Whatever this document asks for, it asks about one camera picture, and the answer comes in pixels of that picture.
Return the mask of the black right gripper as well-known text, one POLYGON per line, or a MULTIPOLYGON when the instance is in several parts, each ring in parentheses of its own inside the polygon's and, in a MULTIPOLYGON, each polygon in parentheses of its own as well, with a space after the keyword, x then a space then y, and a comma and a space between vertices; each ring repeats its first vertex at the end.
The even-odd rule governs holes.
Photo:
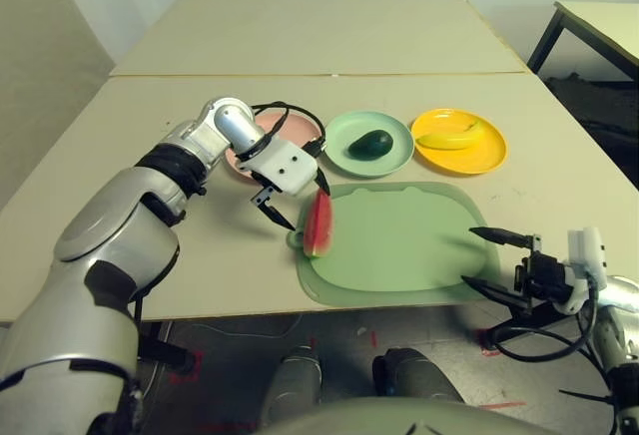
POLYGON ((513 315, 530 315, 534 299, 560 304, 568 301, 572 286, 566 282, 565 266, 555 257, 540 252, 541 238, 538 235, 524 235, 488 226, 471 227, 469 231, 496 244, 531 251, 515 267, 514 289, 519 294, 489 280, 463 275, 461 279, 472 289, 489 300, 505 305, 513 315))

